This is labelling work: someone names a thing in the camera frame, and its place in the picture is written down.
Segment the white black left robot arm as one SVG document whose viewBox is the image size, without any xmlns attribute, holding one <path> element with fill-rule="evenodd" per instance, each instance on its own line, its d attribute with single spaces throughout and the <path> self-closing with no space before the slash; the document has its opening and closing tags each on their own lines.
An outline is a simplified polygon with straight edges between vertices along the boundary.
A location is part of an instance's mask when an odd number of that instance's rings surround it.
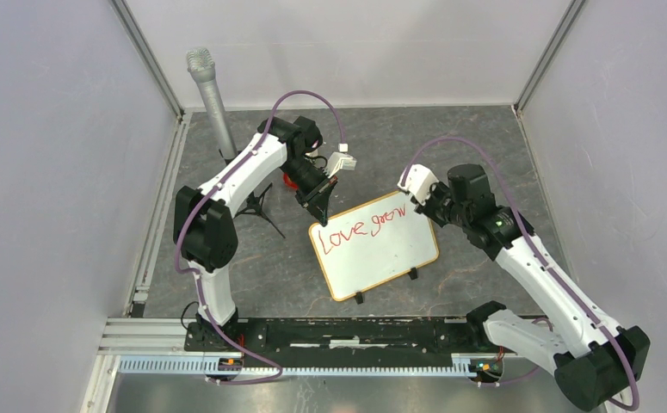
<svg viewBox="0 0 667 413">
<path fill-rule="evenodd" d="M 217 350 L 238 341 L 237 313 L 230 283 L 230 262 L 238 249 L 234 218 L 256 187 L 280 170 L 296 185 L 295 199 L 321 225 L 329 220 L 329 202 L 337 177 L 318 167 L 309 153 L 323 144 L 315 121 L 274 117 L 264 121 L 250 143 L 214 178 L 198 188 L 182 187 L 175 197 L 174 265 L 194 278 L 205 338 Z"/>
</svg>

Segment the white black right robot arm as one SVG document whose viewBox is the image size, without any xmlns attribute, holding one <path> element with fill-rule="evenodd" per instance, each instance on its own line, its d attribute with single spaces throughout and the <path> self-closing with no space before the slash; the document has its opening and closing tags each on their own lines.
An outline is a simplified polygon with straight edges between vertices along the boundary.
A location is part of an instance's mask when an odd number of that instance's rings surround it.
<svg viewBox="0 0 667 413">
<path fill-rule="evenodd" d="M 514 351 L 551 374 L 580 410 L 606 402 L 638 409 L 637 383 L 651 345 L 648 336 L 638 326 L 621 326 L 579 289 L 526 219 L 497 204 L 481 166 L 455 166 L 442 182 L 430 169 L 413 164 L 398 187 L 417 213 L 440 227 L 461 228 L 470 244 L 511 275 L 555 327 L 541 327 L 491 301 L 466 316 L 471 348 L 486 351 L 496 345 Z"/>
</svg>

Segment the yellow framed whiteboard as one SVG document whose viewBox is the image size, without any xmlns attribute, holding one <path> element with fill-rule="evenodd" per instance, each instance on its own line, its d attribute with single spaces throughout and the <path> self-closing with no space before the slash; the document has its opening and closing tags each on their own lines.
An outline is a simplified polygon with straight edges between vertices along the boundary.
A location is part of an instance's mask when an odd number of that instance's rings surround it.
<svg viewBox="0 0 667 413">
<path fill-rule="evenodd" d="M 314 224 L 308 236 L 335 301 L 393 280 L 439 257 L 435 232 L 406 194 L 392 192 Z"/>
</svg>

